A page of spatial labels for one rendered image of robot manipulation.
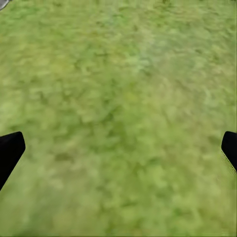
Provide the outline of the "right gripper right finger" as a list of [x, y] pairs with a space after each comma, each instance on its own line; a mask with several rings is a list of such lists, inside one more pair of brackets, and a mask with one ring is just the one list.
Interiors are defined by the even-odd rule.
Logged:
[[226, 131], [221, 149], [237, 171], [237, 133]]

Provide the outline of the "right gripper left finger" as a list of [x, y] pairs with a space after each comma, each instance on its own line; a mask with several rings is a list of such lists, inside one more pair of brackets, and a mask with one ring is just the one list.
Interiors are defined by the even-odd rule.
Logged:
[[21, 131], [0, 137], [0, 191], [25, 149]]

